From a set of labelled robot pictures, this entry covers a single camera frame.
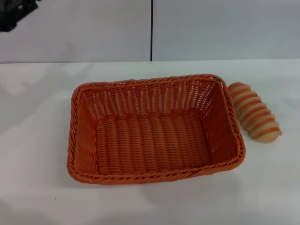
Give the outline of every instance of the table surface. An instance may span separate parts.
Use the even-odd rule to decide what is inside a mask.
[[[85,82],[212,73],[252,86],[283,131],[242,132],[246,158],[214,175],[147,185],[73,180],[70,98]],[[4,225],[300,224],[300,60],[0,65],[0,223]]]

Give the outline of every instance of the basket rim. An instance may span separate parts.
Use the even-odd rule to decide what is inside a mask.
[[[235,140],[235,147],[237,155],[230,160],[213,164],[205,165],[202,167],[195,167],[189,169],[181,170],[169,170],[166,172],[156,172],[156,173],[144,173],[144,174],[110,174],[110,175],[101,175],[101,174],[90,174],[83,173],[76,169],[75,167],[75,147],[77,142],[77,130],[74,129],[78,123],[78,101],[80,99],[81,93],[83,90],[101,90],[107,88],[121,88],[126,85],[126,87],[136,86],[138,84],[147,84],[151,83],[165,83],[166,81],[179,81],[183,82],[185,80],[200,80],[216,83],[220,87],[220,93],[222,95],[225,107],[226,107],[226,116],[227,121],[229,122],[231,133]],[[229,94],[227,86],[222,78],[213,75],[213,74],[194,74],[194,75],[184,75],[184,76],[170,76],[162,78],[151,78],[151,79],[141,79],[141,80],[124,80],[124,81],[114,81],[114,82],[89,82],[79,85],[73,92],[71,98],[71,121],[70,121],[70,131],[69,131],[69,141],[68,141],[68,156],[67,156],[67,170],[71,177],[75,180],[83,183],[108,183],[108,184],[133,184],[133,183],[146,183],[146,182],[160,182],[160,181],[172,181],[179,180],[188,177],[194,177],[205,174],[212,174],[214,171],[220,171],[219,168],[222,168],[222,171],[231,170],[239,166],[245,158],[245,145],[243,137],[240,132],[236,120],[236,114],[233,107],[232,98]]]

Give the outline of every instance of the bread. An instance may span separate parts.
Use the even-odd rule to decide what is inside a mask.
[[[249,85],[237,82],[228,87],[236,115],[252,139],[269,143],[282,134],[275,116]]]

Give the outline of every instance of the woven basket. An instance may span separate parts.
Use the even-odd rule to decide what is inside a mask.
[[[77,181],[174,181],[244,157],[232,99],[215,75],[86,83],[73,93],[67,168]]]

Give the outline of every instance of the white wall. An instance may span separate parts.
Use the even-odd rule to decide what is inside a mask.
[[[0,62],[150,60],[150,0],[44,0],[10,33]]]
[[[155,0],[153,60],[300,58],[299,0]]]

